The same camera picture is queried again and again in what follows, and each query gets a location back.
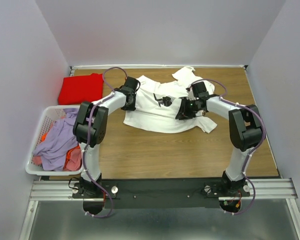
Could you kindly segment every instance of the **cable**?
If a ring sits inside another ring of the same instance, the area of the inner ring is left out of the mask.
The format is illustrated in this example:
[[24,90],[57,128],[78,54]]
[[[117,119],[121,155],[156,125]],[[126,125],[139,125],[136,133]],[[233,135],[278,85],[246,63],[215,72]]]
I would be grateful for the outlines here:
[[108,101],[110,100],[111,98],[113,98],[116,94],[115,92],[115,89],[106,81],[106,78],[105,78],[105,75],[106,75],[106,72],[108,72],[109,70],[112,70],[112,69],[120,69],[124,72],[125,74],[125,77],[127,77],[127,72],[122,69],[121,67],[117,67],[117,66],[114,66],[114,67],[110,67],[109,69],[105,70],[102,74],[102,79],[103,81],[105,82],[105,84],[111,89],[111,93],[106,96],[105,98],[101,99],[100,101],[98,101],[91,109],[91,112],[90,112],[90,116],[89,116],[89,121],[88,121],[88,133],[87,133],[87,141],[86,141],[86,145],[82,151],[82,165],[83,165],[83,168],[84,168],[84,171],[86,173],[86,175],[89,177],[89,179],[91,180],[91,182],[93,182],[99,189],[101,189],[105,194],[108,195],[109,199],[110,199],[110,202],[111,202],[111,208],[110,208],[110,211],[106,214],[106,215],[101,215],[101,216],[98,216],[98,215],[94,215],[94,214],[91,214],[89,212],[86,212],[87,215],[89,216],[92,216],[93,218],[97,218],[97,219],[103,219],[103,218],[107,218],[111,215],[113,209],[114,209],[114,201],[112,199],[112,197],[110,196],[109,192],[104,189],[100,184],[98,184],[94,179],[93,177],[91,176],[91,174],[89,173],[88,171],[88,168],[87,168],[87,165],[86,165],[86,158],[85,158],[85,155],[86,155],[86,151],[89,147],[89,144],[90,144],[90,134],[91,134],[91,123],[92,123],[92,117],[93,117],[93,114],[94,114],[94,111],[96,109],[97,106],[99,106],[100,104],[102,104],[103,102],[105,101]]
[[239,212],[236,212],[236,213],[234,213],[234,212],[232,213],[233,215],[240,215],[240,214],[245,213],[247,210],[249,210],[249,209],[251,208],[251,206],[254,204],[255,199],[256,199],[256,188],[255,188],[253,182],[246,176],[246,166],[247,166],[247,164],[248,164],[249,158],[250,158],[250,157],[252,156],[252,154],[253,154],[253,153],[261,146],[261,144],[262,144],[262,143],[264,142],[264,140],[266,139],[266,127],[265,127],[264,121],[261,119],[261,117],[260,117],[255,111],[253,111],[252,109],[250,109],[250,108],[248,108],[248,107],[246,107],[246,106],[244,106],[244,105],[241,105],[241,104],[238,104],[238,103],[234,103],[234,102],[229,101],[229,100],[225,100],[223,97],[226,96],[226,95],[228,94],[228,90],[227,90],[226,86],[223,85],[221,82],[216,81],[216,80],[213,80],[213,79],[207,79],[207,78],[205,78],[205,79],[199,79],[199,80],[194,81],[193,83],[191,83],[191,84],[189,85],[189,87],[190,87],[192,84],[195,84],[195,83],[198,83],[198,82],[201,82],[201,81],[205,81],[205,80],[206,80],[206,81],[209,81],[209,82],[213,82],[213,83],[219,84],[219,85],[224,89],[224,93],[221,94],[221,95],[219,96],[220,101],[222,101],[222,102],[224,102],[224,103],[226,103],[226,104],[229,104],[229,105],[231,105],[231,106],[238,107],[238,108],[245,109],[245,110],[249,111],[250,113],[252,113],[252,114],[259,120],[259,122],[260,122],[260,124],[261,124],[261,129],[262,129],[262,137],[261,137],[261,140],[260,140],[260,142],[259,142],[253,149],[251,149],[251,150],[248,152],[247,156],[246,156],[245,159],[244,159],[244,162],[243,162],[243,165],[242,165],[242,169],[241,169],[241,172],[242,172],[242,174],[243,174],[243,177],[244,177],[245,180],[247,180],[247,181],[251,184],[251,186],[252,186],[252,189],[253,189],[253,197],[252,197],[252,200],[251,200],[250,204],[249,204],[244,210],[239,211]]

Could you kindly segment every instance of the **white cloth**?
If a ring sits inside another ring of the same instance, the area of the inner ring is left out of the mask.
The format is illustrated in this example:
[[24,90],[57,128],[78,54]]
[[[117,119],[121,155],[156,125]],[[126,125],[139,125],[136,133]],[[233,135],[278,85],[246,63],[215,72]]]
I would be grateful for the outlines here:
[[[175,119],[181,104],[180,97],[188,96],[186,88],[194,81],[202,79],[195,76],[193,71],[193,67],[185,66],[172,74],[176,81],[169,83],[156,82],[146,76],[139,77],[138,80],[141,85],[136,94],[136,110],[126,111],[123,123],[146,131],[167,134],[180,133],[195,126],[206,133],[210,133],[216,128],[217,124],[206,116],[199,116],[201,112],[197,114],[199,117],[192,119]],[[204,81],[204,83],[209,94],[213,94],[215,86],[208,81]],[[160,107],[154,98],[154,94],[158,99],[164,96],[171,96],[176,99],[171,106],[162,105]]]

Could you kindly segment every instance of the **wall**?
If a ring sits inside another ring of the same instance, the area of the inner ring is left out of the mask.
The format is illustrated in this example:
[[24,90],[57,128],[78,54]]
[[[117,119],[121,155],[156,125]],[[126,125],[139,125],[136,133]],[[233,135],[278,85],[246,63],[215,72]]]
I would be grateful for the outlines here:
[[247,69],[270,144],[300,209],[300,0],[287,0]]
[[71,66],[248,64],[285,0],[36,0]]
[[19,238],[33,180],[26,155],[68,71],[35,1],[0,1],[0,240]]

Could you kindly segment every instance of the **gray floor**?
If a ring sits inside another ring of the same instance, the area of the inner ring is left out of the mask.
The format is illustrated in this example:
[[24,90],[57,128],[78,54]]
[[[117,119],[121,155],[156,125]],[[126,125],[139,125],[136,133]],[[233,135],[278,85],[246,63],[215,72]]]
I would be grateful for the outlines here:
[[287,203],[256,200],[246,213],[220,209],[117,209],[107,219],[84,215],[81,202],[40,202],[31,240],[297,240]]

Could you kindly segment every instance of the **red cloth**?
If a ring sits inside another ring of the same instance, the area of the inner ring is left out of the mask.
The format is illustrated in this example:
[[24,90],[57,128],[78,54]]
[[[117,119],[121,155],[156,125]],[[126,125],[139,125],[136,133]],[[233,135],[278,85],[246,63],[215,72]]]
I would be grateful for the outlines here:
[[70,76],[63,79],[58,97],[59,105],[81,104],[102,98],[102,74],[92,73],[88,76]]

